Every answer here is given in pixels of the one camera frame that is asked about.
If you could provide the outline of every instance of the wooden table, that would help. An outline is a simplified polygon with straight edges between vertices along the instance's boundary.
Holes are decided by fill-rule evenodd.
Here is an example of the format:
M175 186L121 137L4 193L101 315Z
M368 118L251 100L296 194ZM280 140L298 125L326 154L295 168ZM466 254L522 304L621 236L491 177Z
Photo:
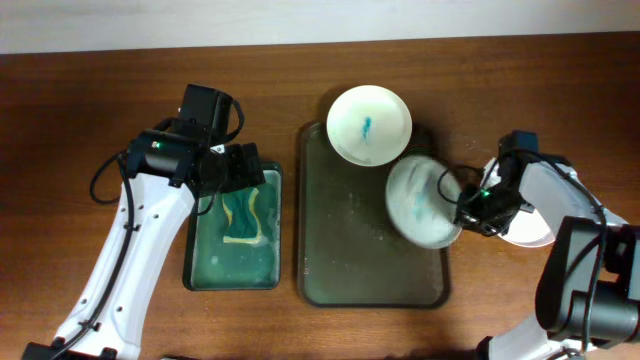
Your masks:
M439 39L0 57L0 333L3 355L49 343L93 268L114 207L89 180L109 155L175 115L185 85L242 102L238 142L285 173L280 285L189 292L183 226L164 264L143 358L383 358L471 349L533 311L549 247L465 232L451 248L453 294L434 311L316 309L296 290L296 143L361 84L392 89L436 135L444 159L483 165L513 129L571 159L612 211L640 222L640 34ZM119 192L115 169L100 195ZM619 346L590 359L637 358Z

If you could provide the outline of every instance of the blue mark on plate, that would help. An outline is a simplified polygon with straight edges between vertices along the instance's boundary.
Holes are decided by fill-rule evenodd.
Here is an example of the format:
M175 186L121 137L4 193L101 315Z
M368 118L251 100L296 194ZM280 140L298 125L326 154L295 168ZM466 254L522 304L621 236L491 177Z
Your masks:
M362 127L362 138L365 143L369 142L369 132L371 132L371 118L367 116L364 119L364 126Z

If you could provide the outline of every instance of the dark gray tray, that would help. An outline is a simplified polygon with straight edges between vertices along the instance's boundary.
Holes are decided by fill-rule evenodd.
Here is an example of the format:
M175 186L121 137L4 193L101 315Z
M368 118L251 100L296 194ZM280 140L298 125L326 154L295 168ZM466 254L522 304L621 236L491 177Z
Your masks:
M384 203L392 164L361 167L336 153L324 124L302 133L298 288L321 307L435 308L450 290L447 250L418 247Z

